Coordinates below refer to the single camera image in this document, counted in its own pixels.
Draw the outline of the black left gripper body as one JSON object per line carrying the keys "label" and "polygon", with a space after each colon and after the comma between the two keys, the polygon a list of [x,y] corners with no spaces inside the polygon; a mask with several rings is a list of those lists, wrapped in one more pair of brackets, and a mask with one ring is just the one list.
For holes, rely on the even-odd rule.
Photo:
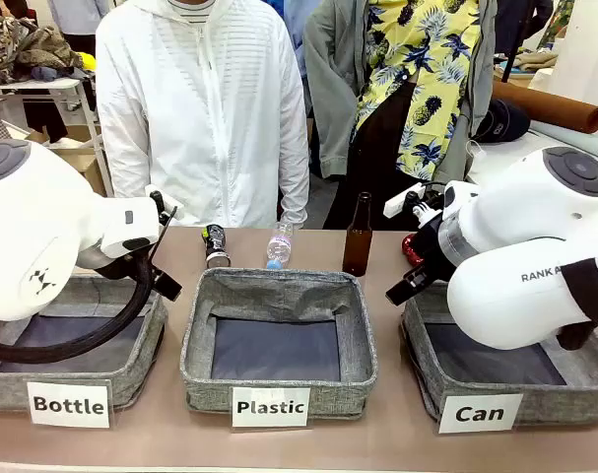
{"label": "black left gripper body", "polygon": [[147,251],[134,251],[115,259],[84,251],[79,254],[79,267],[93,270],[110,280],[130,278],[134,281],[152,281],[154,277]]}

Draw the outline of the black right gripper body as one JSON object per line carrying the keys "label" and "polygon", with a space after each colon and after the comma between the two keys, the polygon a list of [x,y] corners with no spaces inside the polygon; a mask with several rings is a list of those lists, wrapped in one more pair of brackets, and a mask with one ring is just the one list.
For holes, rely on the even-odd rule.
{"label": "black right gripper body", "polygon": [[422,260],[416,266],[414,282],[416,285],[430,285],[435,281],[448,282],[456,267],[447,259],[439,245],[438,234],[443,211],[433,208],[418,196],[413,197],[412,202],[412,212],[419,221],[419,228],[410,247]]}

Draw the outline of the red crushed can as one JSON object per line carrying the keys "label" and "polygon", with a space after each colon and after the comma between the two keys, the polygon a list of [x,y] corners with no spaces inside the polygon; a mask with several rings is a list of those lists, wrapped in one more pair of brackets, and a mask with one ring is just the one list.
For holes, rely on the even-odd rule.
{"label": "red crushed can", "polygon": [[412,246],[415,236],[415,234],[409,234],[405,236],[401,244],[403,255],[405,256],[408,263],[413,267],[418,266],[424,262],[424,259],[417,254],[417,252],[414,250]]}

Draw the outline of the black crushed can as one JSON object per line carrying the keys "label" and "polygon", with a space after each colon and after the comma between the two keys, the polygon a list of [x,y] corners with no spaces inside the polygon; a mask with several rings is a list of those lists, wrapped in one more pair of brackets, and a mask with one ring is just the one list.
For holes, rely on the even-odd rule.
{"label": "black crushed can", "polygon": [[226,234],[223,227],[212,224],[206,226],[201,233],[205,243],[206,267],[230,267],[231,259],[226,251]]}

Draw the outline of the brown glass bottle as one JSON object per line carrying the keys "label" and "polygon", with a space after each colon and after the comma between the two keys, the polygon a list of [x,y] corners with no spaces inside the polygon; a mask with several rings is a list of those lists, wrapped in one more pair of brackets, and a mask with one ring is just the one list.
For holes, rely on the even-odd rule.
{"label": "brown glass bottle", "polygon": [[372,239],[370,227],[371,194],[358,196],[353,221],[347,229],[342,270],[355,277],[365,275]]}

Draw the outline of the small clear plastic bottle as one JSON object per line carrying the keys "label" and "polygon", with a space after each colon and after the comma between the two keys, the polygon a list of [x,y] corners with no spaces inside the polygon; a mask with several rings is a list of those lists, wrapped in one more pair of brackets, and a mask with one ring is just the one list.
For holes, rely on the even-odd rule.
{"label": "small clear plastic bottle", "polygon": [[268,242],[266,255],[267,269],[283,269],[291,258],[294,226],[279,222]]}

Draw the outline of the grey fabric basket labelled Bottle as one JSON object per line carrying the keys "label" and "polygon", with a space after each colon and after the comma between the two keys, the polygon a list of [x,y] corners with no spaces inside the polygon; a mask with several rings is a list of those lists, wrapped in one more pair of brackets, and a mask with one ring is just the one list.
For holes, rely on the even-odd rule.
{"label": "grey fabric basket labelled Bottle", "polygon": [[[75,276],[38,314],[0,322],[0,343],[41,347],[83,336],[114,318],[131,299],[134,288],[129,279]],[[124,330],[86,354],[44,365],[0,362],[0,411],[29,409],[29,381],[106,386],[113,408],[134,404],[156,360],[166,318],[163,299],[152,295]]]}

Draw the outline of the grey fabric basket labelled Plastic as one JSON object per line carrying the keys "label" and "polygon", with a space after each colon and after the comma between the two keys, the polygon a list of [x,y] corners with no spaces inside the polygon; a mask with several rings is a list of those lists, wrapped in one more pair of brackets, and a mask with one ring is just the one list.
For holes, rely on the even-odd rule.
{"label": "grey fabric basket labelled Plastic", "polygon": [[231,413],[236,387],[306,388],[308,419],[357,419],[378,373],[361,285],[341,272],[207,270],[179,370],[191,411]]}

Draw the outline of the white Can label card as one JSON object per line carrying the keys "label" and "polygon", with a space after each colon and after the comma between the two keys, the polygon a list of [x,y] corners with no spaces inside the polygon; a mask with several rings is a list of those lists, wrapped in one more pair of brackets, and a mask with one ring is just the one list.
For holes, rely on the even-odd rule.
{"label": "white Can label card", "polygon": [[451,435],[510,431],[522,399],[522,394],[448,396],[438,432]]}

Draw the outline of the grey fabric basket labelled Can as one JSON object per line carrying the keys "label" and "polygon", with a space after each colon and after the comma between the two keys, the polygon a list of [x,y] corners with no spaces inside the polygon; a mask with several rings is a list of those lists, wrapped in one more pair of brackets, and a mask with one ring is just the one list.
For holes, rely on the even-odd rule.
{"label": "grey fabric basket labelled Can", "polygon": [[518,426],[598,424],[598,327],[576,351],[563,349],[556,338],[497,350],[455,324],[446,289],[435,284],[411,298],[400,322],[402,351],[434,420],[450,396],[519,394]]}

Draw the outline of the brown cardboard box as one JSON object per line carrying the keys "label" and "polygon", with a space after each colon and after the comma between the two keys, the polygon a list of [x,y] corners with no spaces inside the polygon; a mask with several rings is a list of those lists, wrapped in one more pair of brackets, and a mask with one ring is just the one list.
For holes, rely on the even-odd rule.
{"label": "brown cardboard box", "polygon": [[51,143],[46,134],[37,131],[30,133],[27,139],[51,150],[79,172],[91,185],[93,191],[101,196],[106,196],[89,127],[87,125],[67,125],[66,128],[67,135],[55,143]]}

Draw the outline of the black cap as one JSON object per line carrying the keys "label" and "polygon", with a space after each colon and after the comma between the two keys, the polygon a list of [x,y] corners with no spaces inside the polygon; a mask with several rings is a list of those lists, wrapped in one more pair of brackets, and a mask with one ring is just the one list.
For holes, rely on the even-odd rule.
{"label": "black cap", "polygon": [[507,101],[491,99],[473,140],[483,144],[512,142],[522,137],[530,125],[531,119],[523,109]]}

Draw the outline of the white Bottle label card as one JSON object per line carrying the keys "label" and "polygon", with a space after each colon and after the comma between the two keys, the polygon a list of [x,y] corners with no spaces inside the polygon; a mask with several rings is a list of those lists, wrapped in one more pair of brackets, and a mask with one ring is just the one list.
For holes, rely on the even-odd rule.
{"label": "white Bottle label card", "polygon": [[33,424],[79,429],[109,429],[111,404],[107,385],[27,382]]}

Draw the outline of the person in yellow pineapple shirt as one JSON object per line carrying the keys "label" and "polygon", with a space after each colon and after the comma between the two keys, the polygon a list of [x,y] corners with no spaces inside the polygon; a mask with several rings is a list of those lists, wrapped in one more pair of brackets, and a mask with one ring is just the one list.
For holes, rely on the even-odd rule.
{"label": "person in yellow pineapple shirt", "polygon": [[321,175],[338,182],[324,226],[358,196],[375,230],[411,231],[384,204],[418,183],[462,179],[493,91],[497,0],[321,0],[303,32]]}

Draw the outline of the white Plastic label card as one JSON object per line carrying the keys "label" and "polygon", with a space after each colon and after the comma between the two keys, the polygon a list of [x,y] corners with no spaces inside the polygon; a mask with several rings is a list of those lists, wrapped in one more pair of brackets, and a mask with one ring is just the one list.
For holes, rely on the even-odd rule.
{"label": "white Plastic label card", "polygon": [[308,387],[235,387],[232,398],[234,429],[304,428],[311,390]]}

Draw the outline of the person in white hoodie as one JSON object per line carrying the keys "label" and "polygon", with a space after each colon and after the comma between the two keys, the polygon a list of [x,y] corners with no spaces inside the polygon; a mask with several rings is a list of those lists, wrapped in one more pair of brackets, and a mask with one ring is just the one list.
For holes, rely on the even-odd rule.
{"label": "person in white hoodie", "polygon": [[263,0],[126,0],[100,21],[96,97],[119,198],[154,185],[182,224],[301,226],[306,114],[287,28]]}

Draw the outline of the light blue rolled sheet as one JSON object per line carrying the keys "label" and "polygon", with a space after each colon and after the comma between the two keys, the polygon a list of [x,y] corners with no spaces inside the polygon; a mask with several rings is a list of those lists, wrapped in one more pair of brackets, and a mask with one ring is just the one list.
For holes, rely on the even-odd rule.
{"label": "light blue rolled sheet", "polygon": [[538,133],[598,157],[598,136],[594,134],[575,131],[537,120],[531,121],[530,128]]}

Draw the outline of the brown rolled sheet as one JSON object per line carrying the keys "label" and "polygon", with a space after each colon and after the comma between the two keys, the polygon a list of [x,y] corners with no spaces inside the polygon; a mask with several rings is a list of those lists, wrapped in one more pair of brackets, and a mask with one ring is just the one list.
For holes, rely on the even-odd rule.
{"label": "brown rolled sheet", "polygon": [[520,107],[532,120],[587,134],[598,131],[597,105],[498,81],[492,97]]}

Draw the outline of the beige folded cloth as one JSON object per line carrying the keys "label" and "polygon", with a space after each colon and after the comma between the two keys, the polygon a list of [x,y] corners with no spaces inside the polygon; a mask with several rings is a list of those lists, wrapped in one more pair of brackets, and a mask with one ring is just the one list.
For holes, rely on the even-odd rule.
{"label": "beige folded cloth", "polygon": [[553,68],[558,54],[550,49],[535,52],[521,52],[517,54],[510,68],[511,74],[534,74],[540,69]]}

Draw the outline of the pile of patterned clothes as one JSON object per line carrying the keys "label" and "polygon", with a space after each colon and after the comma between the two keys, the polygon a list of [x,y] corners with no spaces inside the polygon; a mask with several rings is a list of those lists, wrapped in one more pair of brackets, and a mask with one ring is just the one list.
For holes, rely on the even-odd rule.
{"label": "pile of patterned clothes", "polygon": [[72,68],[83,69],[84,64],[81,55],[55,29],[0,15],[0,85],[20,81],[33,67],[70,72]]}

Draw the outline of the person in blue shirt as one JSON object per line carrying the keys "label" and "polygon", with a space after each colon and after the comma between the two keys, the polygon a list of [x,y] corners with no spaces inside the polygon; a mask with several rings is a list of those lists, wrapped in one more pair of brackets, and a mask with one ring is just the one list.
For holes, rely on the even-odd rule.
{"label": "person in blue shirt", "polygon": [[303,96],[306,99],[309,97],[309,92],[304,60],[303,32],[306,20],[312,11],[312,0],[283,0],[283,18],[292,41],[303,85]]}

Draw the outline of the white board panel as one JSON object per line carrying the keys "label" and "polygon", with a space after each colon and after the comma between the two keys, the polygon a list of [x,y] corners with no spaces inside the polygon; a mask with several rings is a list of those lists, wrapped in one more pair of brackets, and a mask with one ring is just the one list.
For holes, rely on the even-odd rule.
{"label": "white board panel", "polygon": [[547,92],[598,104],[598,0],[576,0]]}

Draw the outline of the white metal table frame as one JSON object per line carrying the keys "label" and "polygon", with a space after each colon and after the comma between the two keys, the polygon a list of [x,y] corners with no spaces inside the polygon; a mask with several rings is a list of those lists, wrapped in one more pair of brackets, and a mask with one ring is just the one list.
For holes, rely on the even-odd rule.
{"label": "white metal table frame", "polygon": [[107,159],[105,157],[101,134],[98,131],[99,121],[91,118],[88,99],[83,87],[83,82],[72,78],[59,78],[52,82],[42,82],[28,80],[12,84],[0,85],[0,99],[8,101],[17,101],[28,103],[37,101],[54,101],[59,104],[80,104],[81,116],[84,118],[91,140],[88,146],[95,152],[95,157],[99,166],[100,176],[104,185],[105,195],[113,196],[111,176],[108,169]]}

